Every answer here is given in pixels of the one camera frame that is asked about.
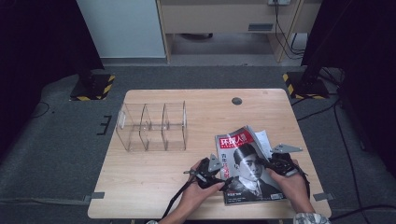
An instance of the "magazine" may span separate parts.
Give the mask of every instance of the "magazine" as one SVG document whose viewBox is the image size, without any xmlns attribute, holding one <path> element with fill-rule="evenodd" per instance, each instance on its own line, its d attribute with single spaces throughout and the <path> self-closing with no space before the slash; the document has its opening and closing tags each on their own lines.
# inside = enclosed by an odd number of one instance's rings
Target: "magazine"
<svg viewBox="0 0 396 224">
<path fill-rule="evenodd" d="M 279 185 L 259 162 L 271 158 L 271 147 L 265 131 L 254 133 L 250 126 L 233 133 L 215 136 L 220 178 L 232 178 L 224 191 L 225 204 L 262 203 L 285 199 Z"/>
</svg>

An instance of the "clear acrylic organizer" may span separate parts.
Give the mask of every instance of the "clear acrylic organizer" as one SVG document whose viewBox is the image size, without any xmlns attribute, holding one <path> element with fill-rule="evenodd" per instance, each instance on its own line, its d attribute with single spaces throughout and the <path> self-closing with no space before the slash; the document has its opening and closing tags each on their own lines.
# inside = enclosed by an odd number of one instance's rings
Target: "clear acrylic organizer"
<svg viewBox="0 0 396 224">
<path fill-rule="evenodd" d="M 127 151 L 185 150 L 185 102 L 123 104 L 116 131 Z"/>
</svg>

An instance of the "metal bracket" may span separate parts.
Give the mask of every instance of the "metal bracket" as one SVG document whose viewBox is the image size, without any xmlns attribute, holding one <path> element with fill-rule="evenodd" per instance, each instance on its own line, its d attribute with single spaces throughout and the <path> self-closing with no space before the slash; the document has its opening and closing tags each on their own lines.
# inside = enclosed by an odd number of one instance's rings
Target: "metal bracket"
<svg viewBox="0 0 396 224">
<path fill-rule="evenodd" d="M 330 201 L 330 200 L 333 200 L 335 197 L 334 197 L 334 195 L 332 195 L 332 193 L 323 192 L 323 193 L 319 193 L 319 194 L 314 194 L 314 198 L 315 198 L 315 201 L 322 201 L 322 200 Z"/>
<path fill-rule="evenodd" d="M 215 155 L 211 154 L 210 161 L 209 161 L 209 167 L 208 167 L 209 172 L 212 173 L 214 171 L 220 170 L 221 167 L 222 167 L 222 164 L 219 161 L 219 159 Z"/>
<path fill-rule="evenodd" d="M 94 192 L 91 195 L 91 199 L 104 199 L 105 198 L 105 193 L 104 192 Z"/>
<path fill-rule="evenodd" d="M 291 153 L 291 152 L 299 152 L 299 151 L 303 151 L 302 148 L 300 147 L 293 147 L 293 146 L 289 146 L 289 145 L 285 145 L 285 144 L 279 144 L 276 147 L 271 149 L 271 152 L 273 153 Z"/>
</svg>

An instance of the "white wall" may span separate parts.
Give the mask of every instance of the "white wall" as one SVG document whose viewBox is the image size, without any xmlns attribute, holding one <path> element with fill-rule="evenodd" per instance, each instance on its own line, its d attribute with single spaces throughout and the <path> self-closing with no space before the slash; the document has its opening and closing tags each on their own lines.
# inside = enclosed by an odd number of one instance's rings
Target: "white wall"
<svg viewBox="0 0 396 224">
<path fill-rule="evenodd" d="M 101 58 L 165 58 L 155 0 L 77 0 Z"/>
</svg>

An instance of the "gray carpet floor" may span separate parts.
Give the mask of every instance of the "gray carpet floor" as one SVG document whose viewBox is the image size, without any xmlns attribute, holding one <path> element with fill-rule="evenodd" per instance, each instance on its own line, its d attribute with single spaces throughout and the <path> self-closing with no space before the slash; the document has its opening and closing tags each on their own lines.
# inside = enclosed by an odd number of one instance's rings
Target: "gray carpet floor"
<svg viewBox="0 0 396 224">
<path fill-rule="evenodd" d="M 88 205 L 16 202 L 17 198 L 81 201 L 94 191 L 118 110 L 128 90 L 138 89 L 286 89 L 282 75 L 303 71 L 280 66 L 124 66 L 107 67 L 116 76 L 102 101 L 69 101 L 78 77 L 49 84 L 42 91 L 32 118 L 0 166 L 0 223 L 131 223 L 131 220 L 97 220 L 87 216 Z M 329 92 L 336 88 L 327 83 Z M 332 106 L 338 99 L 290 99 L 297 119 Z M 299 121 L 304 140 L 324 190 L 332 193 L 332 216 L 359 208 L 353 170 L 363 206 L 396 205 L 396 180 L 374 152 L 361 150 L 346 111 L 340 105 Z M 101 123 L 112 116 L 108 132 Z M 343 136 L 337 126 L 339 120 Z M 385 208 L 365 211 L 371 223 L 396 223 L 396 211 Z M 365 223 L 362 213 L 333 223 Z"/>
</svg>

